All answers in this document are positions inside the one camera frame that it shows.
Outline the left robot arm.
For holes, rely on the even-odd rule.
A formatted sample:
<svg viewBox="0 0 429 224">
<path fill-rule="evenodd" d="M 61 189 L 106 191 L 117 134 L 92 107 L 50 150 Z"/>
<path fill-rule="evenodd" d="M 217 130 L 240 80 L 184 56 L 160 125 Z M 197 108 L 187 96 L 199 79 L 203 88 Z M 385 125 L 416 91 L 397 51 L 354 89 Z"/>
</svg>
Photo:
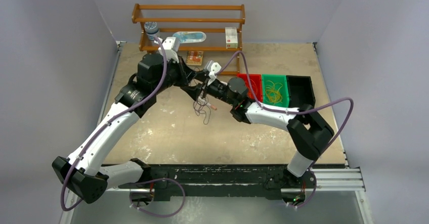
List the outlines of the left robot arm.
<svg viewBox="0 0 429 224">
<path fill-rule="evenodd" d="M 182 57 L 146 54 L 137 65 L 137 72 L 121 89 L 105 118 L 90 136 L 68 157 L 58 156 L 52 163 L 62 183 L 60 199 L 65 205 L 65 193 L 70 190 L 81 201 L 93 203 L 112 187 L 133 183 L 138 188 L 150 184 L 150 166 L 134 158 L 126 163 L 103 167 L 103 161 L 121 137 L 156 103 L 156 96 L 171 86 L 189 89 L 196 79 L 204 84 L 213 82 L 220 71 L 218 63 L 210 61 L 195 71 Z"/>
</svg>

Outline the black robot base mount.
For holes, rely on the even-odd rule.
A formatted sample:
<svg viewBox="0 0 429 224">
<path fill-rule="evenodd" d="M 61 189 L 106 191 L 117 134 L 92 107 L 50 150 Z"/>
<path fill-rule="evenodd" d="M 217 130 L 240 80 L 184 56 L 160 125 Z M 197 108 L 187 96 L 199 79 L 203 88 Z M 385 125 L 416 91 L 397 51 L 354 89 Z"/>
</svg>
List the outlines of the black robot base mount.
<svg viewBox="0 0 429 224">
<path fill-rule="evenodd" d="M 260 197 L 300 203 L 316 183 L 313 172 L 295 177 L 285 164 L 153 164 L 138 183 L 119 189 L 152 191 L 155 201 L 179 196 Z"/>
</svg>

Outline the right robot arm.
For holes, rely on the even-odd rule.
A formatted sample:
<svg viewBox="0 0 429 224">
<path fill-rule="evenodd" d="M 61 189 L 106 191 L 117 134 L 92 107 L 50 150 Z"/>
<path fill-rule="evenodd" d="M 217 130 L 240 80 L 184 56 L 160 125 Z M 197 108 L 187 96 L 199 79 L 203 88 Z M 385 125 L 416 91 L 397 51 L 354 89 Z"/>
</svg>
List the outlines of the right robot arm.
<svg viewBox="0 0 429 224">
<path fill-rule="evenodd" d="M 311 105 L 297 108 L 267 107 L 248 97 L 244 80 L 238 77 L 228 83 L 214 80 L 198 83 L 204 96 L 210 95 L 231 105 L 230 113 L 238 122 L 261 124 L 289 133 L 296 152 L 284 173 L 285 183 L 296 187 L 304 180 L 304 173 L 316 162 L 334 137 L 332 127 Z"/>
</svg>

